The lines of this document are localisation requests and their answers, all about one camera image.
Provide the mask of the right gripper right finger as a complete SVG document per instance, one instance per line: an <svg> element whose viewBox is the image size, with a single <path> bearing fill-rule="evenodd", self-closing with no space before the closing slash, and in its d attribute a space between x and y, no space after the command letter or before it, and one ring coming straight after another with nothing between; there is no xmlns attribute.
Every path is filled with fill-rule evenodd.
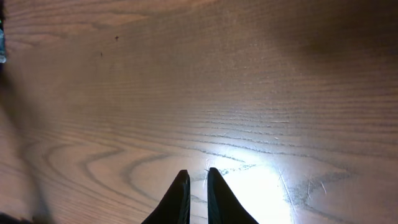
<svg viewBox="0 0 398 224"><path fill-rule="evenodd" d="M207 197L209 224L258 224L214 167L208 172Z"/></svg>

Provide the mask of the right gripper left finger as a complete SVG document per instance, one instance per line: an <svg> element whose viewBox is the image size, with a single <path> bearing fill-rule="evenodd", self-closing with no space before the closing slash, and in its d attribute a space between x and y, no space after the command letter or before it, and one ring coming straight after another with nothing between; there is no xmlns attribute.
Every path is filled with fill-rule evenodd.
<svg viewBox="0 0 398 224"><path fill-rule="evenodd" d="M190 176L180 170L155 210L142 224L189 224Z"/></svg>

